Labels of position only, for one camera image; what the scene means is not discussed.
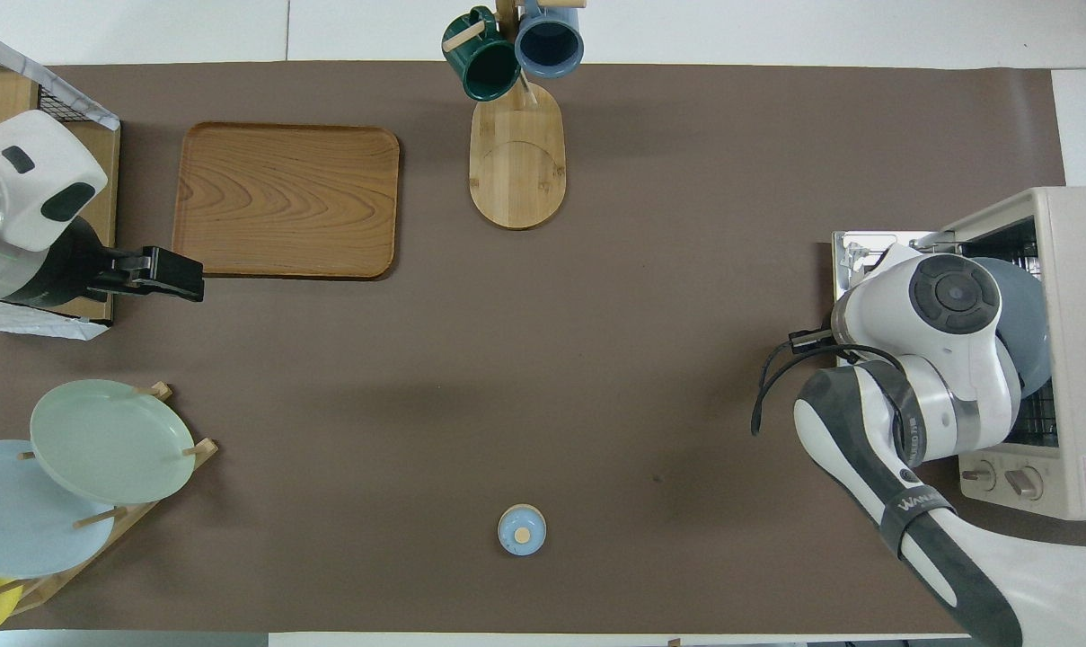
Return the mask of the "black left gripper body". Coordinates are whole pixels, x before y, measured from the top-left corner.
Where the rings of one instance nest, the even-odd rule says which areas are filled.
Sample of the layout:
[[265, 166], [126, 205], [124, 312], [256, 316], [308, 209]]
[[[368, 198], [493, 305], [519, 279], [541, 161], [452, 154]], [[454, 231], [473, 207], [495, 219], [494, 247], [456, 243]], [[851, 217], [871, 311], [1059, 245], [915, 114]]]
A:
[[4, 299], [17, 306], [64, 306], [74, 299], [108, 302], [108, 292], [94, 289], [98, 276], [110, 270], [117, 251], [103, 245], [94, 229], [85, 220], [70, 226], [48, 250], [36, 275], [21, 289]]

